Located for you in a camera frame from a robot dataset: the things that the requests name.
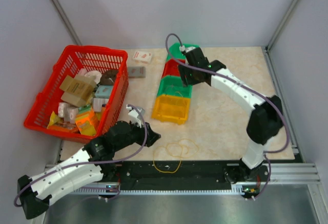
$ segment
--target orange package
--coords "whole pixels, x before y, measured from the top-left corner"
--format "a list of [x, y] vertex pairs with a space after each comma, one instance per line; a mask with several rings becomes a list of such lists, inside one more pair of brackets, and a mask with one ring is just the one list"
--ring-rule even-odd
[[75, 123], [81, 134], [88, 136], [96, 135], [99, 121], [92, 108], [78, 114], [75, 118]]

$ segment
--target red plastic basket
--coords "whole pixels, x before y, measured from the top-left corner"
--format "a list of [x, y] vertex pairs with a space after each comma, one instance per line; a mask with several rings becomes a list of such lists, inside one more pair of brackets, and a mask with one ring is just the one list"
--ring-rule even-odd
[[[24, 126], [28, 129], [85, 144], [91, 139], [106, 133], [117, 122], [128, 89], [127, 59], [127, 52], [106, 47], [65, 47], [58, 62], [53, 66], [53, 72], [45, 88], [37, 95], [34, 105], [24, 121]], [[67, 75], [74, 77], [81, 68], [86, 68], [88, 71], [98, 70], [101, 73], [110, 69], [118, 69], [118, 75], [106, 105], [106, 110], [99, 123], [97, 134], [95, 136], [86, 136], [47, 129], [50, 115], [52, 111], [57, 113], [58, 103], [61, 102], [60, 98], [64, 93], [59, 89], [59, 86]]]
[[[183, 63], [186, 62], [183, 59], [179, 59], [179, 61], [180, 62], [183, 62]], [[178, 65], [179, 64], [175, 60], [173, 60], [173, 59], [168, 60], [165, 63], [165, 67], [164, 67], [164, 70], [163, 70], [162, 78], [164, 78], [167, 75], [180, 77], [180, 72], [179, 72], [179, 69], [178, 69]]]

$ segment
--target yellow plastic bin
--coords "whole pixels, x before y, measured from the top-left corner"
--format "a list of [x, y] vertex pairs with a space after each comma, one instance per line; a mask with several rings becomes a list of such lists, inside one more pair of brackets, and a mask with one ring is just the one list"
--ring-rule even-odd
[[156, 98], [152, 118], [181, 125], [188, 119], [189, 106], [190, 98], [163, 94]]

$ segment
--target brown package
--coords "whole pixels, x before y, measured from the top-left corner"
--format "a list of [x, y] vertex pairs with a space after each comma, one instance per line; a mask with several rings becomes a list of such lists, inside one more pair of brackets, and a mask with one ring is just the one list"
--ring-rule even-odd
[[74, 78], [66, 76], [60, 89], [65, 91], [61, 99], [71, 105], [81, 107], [86, 105], [90, 95], [92, 95], [96, 82], [90, 78], [77, 75]]
[[116, 76], [118, 74], [118, 70], [110, 69], [107, 70], [104, 74], [102, 74], [100, 78], [100, 84], [102, 86], [113, 86], [116, 80]]

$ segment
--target rubber band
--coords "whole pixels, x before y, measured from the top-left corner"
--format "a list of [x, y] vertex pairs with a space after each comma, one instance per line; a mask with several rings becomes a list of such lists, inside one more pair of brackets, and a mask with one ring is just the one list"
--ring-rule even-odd
[[[196, 151], [194, 154], [190, 155], [190, 156], [182, 156], [182, 154], [183, 154], [183, 148], [184, 148], [184, 147], [187, 148], [187, 154], [188, 154], [189, 149], [190, 149], [188, 146], [185, 146], [185, 145], [181, 145], [181, 144], [180, 144], [180, 142], [183, 141], [183, 140], [187, 140], [187, 141], [190, 141], [191, 143], [193, 143], [194, 146], [196, 146], [197, 151]], [[172, 155], [172, 153], [171, 153], [171, 152], [169, 151], [169, 149], [168, 149], [168, 146], [171, 146], [171, 145], [178, 145], [178, 146], [181, 147], [181, 153], [180, 153], [180, 156]], [[155, 152], [156, 152], [156, 150], [157, 150], [158, 148], [165, 148], [166, 152], [167, 152], [170, 156], [172, 156], [172, 157], [176, 157], [176, 158], [180, 158], [180, 161], [179, 161], [178, 167], [177, 167], [174, 171], [163, 171], [163, 170], [157, 168], [157, 166], [156, 166], [156, 164], [155, 164]], [[198, 151], [199, 151], [199, 146], [198, 146], [193, 140], [188, 139], [188, 138], [180, 139], [177, 143], [168, 143], [166, 146], [158, 146], [158, 147], [155, 148], [155, 150], [153, 151], [153, 165], [154, 165], [154, 168], [155, 168], [158, 172], [160, 172], [160, 173], [174, 174], [174, 173], [176, 173], [176, 172], [179, 170], [183, 158], [186, 159], [186, 158], [192, 157], [192, 156], [196, 155]]]

